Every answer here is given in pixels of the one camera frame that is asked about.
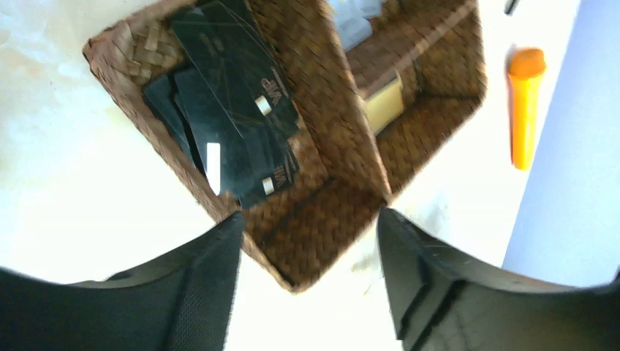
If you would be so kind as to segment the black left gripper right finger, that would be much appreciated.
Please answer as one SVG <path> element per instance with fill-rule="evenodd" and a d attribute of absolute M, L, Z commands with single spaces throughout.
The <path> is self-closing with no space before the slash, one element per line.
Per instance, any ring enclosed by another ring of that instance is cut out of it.
<path fill-rule="evenodd" d="M 377 239 L 404 350 L 617 350 L 619 281 L 577 288 L 485 263 L 392 208 Z"/>

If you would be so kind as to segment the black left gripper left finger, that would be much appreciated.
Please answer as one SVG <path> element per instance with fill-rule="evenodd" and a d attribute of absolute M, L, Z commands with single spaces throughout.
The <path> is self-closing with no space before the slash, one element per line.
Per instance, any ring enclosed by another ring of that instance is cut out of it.
<path fill-rule="evenodd" d="M 102 282 L 1 272 L 3 350 L 222 350 L 245 230 L 235 212 L 207 233 Z"/>

